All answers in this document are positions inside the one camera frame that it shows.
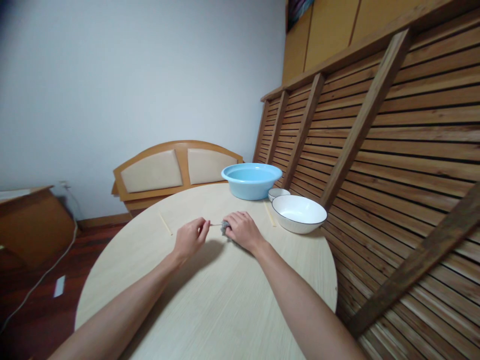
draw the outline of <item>baseboard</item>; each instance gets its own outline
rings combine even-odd
[[[130,220],[132,220],[132,216],[128,212],[126,212],[122,214],[101,216],[101,217],[94,217],[91,219],[80,220],[78,221],[78,226],[81,229],[88,229],[88,228],[94,228],[98,226],[128,223]]]

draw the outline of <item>chopstick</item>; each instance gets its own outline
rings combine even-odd
[[[167,223],[165,222],[165,219],[164,219],[164,217],[162,216],[162,213],[161,213],[160,211],[158,212],[158,215],[160,215],[160,219],[161,219],[161,221],[163,222],[163,225],[165,225],[166,230],[170,233],[170,236],[172,236],[174,233],[170,230],[169,226],[168,226]]]
[[[263,204],[265,205],[266,212],[267,212],[268,216],[270,217],[271,225],[273,227],[277,227],[277,225],[275,224],[275,221],[274,221],[274,217],[272,216],[272,213],[270,212],[269,206],[267,205],[267,201],[264,200]]]

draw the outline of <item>power cord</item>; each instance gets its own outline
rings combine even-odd
[[[68,185],[63,185],[62,186],[63,188],[65,188],[65,190],[67,191],[67,193],[72,197],[72,199],[76,202],[76,205],[78,207],[78,210],[80,211],[80,205],[79,205],[79,202],[77,201],[77,199],[75,198],[75,196],[70,192],[69,190],[69,186]],[[10,319],[25,305],[25,303],[27,302],[27,300],[29,299],[29,296],[34,292],[34,290],[40,285],[40,283],[42,282],[42,280],[48,275],[48,273],[50,273],[57,265],[58,263],[65,257],[65,255],[67,255],[67,253],[70,251],[70,249],[72,248],[75,240],[77,239],[77,230],[79,229],[79,226],[77,224],[77,221],[75,220],[75,216],[72,214],[72,217],[73,217],[73,222],[75,223],[75,229],[73,230],[73,238],[71,240],[71,243],[70,245],[68,245],[68,247],[66,248],[65,252],[62,254],[62,256],[60,256],[58,258],[58,260],[53,264],[53,266],[51,268],[49,268],[43,275],[42,277],[40,278],[40,280],[37,281],[37,283],[30,289],[30,291],[26,294],[25,298],[23,299],[23,301],[21,302],[21,304],[16,308],[16,310],[14,312],[12,312],[7,318],[6,320],[3,322],[3,325],[1,327],[1,330],[0,330],[0,335],[4,332],[5,328],[7,327],[7,324],[9,323]]]

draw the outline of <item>white wall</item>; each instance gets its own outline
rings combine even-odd
[[[68,180],[81,210],[68,206],[89,219],[126,212],[112,171],[153,145],[203,140],[251,161],[260,98],[281,84],[284,11],[284,0],[14,1],[0,33],[0,189]]]

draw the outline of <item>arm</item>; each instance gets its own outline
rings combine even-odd
[[[122,354],[172,276],[205,243],[210,221],[182,226],[173,251],[75,331],[49,358],[115,360]]]
[[[260,234],[247,212],[225,218],[226,234],[258,260],[293,337],[307,359],[365,359],[354,338],[312,287]]]

